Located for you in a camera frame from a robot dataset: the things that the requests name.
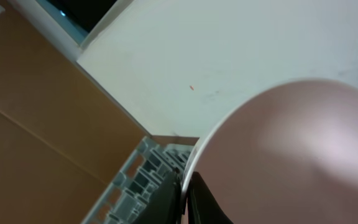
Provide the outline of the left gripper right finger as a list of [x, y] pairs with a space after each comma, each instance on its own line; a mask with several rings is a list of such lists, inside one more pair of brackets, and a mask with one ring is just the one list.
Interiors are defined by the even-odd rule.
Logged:
[[191, 176], [187, 199], [189, 224], [233, 224], [198, 172]]

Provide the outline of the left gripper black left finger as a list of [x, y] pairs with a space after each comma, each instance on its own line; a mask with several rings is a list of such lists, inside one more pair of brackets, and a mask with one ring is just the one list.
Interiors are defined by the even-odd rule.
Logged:
[[176, 224], [181, 213], [180, 193], [178, 172], [169, 172], [132, 224]]

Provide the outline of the white bowl with food residue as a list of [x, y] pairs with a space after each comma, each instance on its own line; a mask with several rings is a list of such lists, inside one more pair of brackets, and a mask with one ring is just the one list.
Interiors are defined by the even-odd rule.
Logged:
[[271, 88], [198, 140], [198, 172], [234, 223], [358, 223], [358, 89], [306, 80]]

